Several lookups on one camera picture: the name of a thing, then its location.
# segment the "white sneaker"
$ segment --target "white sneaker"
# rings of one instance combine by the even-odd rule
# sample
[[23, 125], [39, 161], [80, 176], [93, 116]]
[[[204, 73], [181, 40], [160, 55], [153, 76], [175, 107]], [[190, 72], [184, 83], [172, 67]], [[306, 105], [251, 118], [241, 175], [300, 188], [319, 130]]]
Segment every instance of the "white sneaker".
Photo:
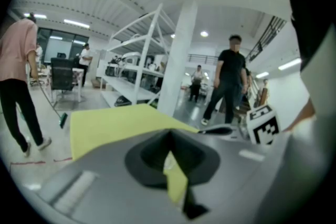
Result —
[[27, 145], [28, 145], [28, 147], [27, 147], [26, 152], [23, 152], [23, 155], [24, 155], [25, 158], [28, 158], [29, 155], [30, 155], [30, 147], [31, 147], [31, 143], [30, 143], [29, 141], [27, 141]]
[[201, 120], [201, 124], [204, 125], [204, 126], [207, 126], [207, 125], [208, 125], [208, 121], [209, 121], [209, 120], [202, 119], [202, 120]]
[[49, 146], [51, 144], [51, 138], [48, 137], [48, 138], [43, 138], [43, 143], [40, 144], [39, 146], [37, 146], [37, 149], [39, 151], [45, 149], [47, 146]]

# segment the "person in pink shirt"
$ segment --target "person in pink shirt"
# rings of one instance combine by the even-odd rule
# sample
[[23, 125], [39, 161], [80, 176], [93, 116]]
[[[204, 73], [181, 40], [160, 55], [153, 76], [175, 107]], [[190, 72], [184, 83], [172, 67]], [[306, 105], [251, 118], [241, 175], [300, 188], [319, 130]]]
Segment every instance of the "person in pink shirt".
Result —
[[28, 91], [26, 62], [31, 75], [38, 81], [36, 67], [36, 18], [31, 13], [28, 18], [13, 23], [0, 40], [0, 101], [5, 121], [13, 138], [20, 145], [24, 156], [30, 153], [30, 143], [20, 132], [17, 123], [16, 103], [21, 108], [28, 128], [39, 150], [51, 144], [50, 138], [43, 138], [37, 120], [35, 107]]

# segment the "yellow sheet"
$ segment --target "yellow sheet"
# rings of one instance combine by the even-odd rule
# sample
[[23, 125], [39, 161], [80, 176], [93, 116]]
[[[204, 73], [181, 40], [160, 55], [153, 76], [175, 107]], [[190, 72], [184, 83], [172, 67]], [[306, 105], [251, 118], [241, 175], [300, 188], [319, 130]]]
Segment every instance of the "yellow sheet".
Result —
[[[198, 132], [198, 129], [162, 114], [147, 104], [73, 112], [70, 124], [72, 159], [75, 161], [103, 144], [169, 128]], [[177, 203], [183, 197], [187, 179], [178, 164], [174, 163], [164, 174], [167, 176], [168, 194]]]

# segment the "desk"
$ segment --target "desk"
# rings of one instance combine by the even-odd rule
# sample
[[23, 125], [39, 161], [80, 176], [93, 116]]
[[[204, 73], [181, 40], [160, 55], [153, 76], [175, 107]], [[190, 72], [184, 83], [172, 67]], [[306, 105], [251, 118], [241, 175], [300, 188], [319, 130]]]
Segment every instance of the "desk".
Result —
[[[155, 130], [185, 129], [198, 132], [147, 104], [76, 111], [72, 112], [70, 120], [70, 144], [74, 161], [101, 145]], [[184, 195], [187, 179], [172, 155], [168, 160], [164, 170], [168, 179], [168, 194], [174, 203], [178, 203]]]
[[[53, 91], [51, 90], [51, 68], [47, 72], [47, 82], [46, 82], [46, 89], [47, 92], [50, 93], [50, 101], [54, 101], [54, 96], [53, 96]], [[84, 69], [80, 68], [73, 68], [72, 69], [72, 84], [78, 84], [78, 102], [81, 102], [81, 89], [82, 89], [82, 81], [83, 81], [83, 74], [84, 74]]]

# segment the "fluorescent light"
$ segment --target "fluorescent light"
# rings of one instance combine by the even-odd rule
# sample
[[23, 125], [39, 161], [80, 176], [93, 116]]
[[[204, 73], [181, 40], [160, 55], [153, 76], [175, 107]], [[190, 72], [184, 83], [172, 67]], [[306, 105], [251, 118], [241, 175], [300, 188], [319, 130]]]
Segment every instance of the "fluorescent light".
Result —
[[207, 37], [209, 34], [208, 34], [208, 32], [206, 32], [206, 31], [202, 31], [201, 32], [201, 36], [202, 37]]
[[284, 65], [282, 65], [282, 66], [280, 66], [278, 68], [279, 68], [279, 70], [284, 70], [284, 69], [287, 69], [289, 67], [295, 66], [295, 65], [297, 65], [299, 63], [301, 63], [301, 58], [297, 58], [297, 59], [295, 59], [293, 61], [290, 61], [290, 62], [288, 62], [288, 63], [286, 63], [286, 64], [284, 64]]
[[78, 40], [74, 40], [73, 43], [81, 44], [81, 45], [85, 45], [85, 44], [86, 44], [85, 42], [83, 42], [83, 41], [78, 41]]
[[46, 15], [42, 15], [42, 14], [34, 14], [34, 17], [37, 18], [37, 19], [46, 19], [47, 18]]
[[263, 77], [268, 76], [268, 75], [269, 75], [268, 72], [264, 72], [264, 73], [260, 73], [260, 74], [256, 75], [256, 78], [260, 79], [260, 78], [263, 78]]
[[56, 37], [56, 36], [50, 36], [51, 39], [58, 39], [58, 40], [62, 40], [62, 37]]
[[84, 28], [90, 28], [89, 25], [86, 25], [86, 24], [82, 24], [82, 23], [79, 23], [79, 22], [75, 22], [74, 20], [64, 20], [65, 23], [67, 24], [71, 24], [71, 25], [77, 25], [77, 26], [80, 26], [80, 27], [84, 27]]

